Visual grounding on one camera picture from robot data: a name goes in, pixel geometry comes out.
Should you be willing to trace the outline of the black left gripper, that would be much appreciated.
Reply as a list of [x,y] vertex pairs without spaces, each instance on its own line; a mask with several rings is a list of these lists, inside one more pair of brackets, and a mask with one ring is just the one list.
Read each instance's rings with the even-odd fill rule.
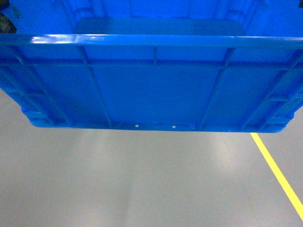
[[0,14],[0,33],[1,34],[15,34],[17,28],[4,14]]

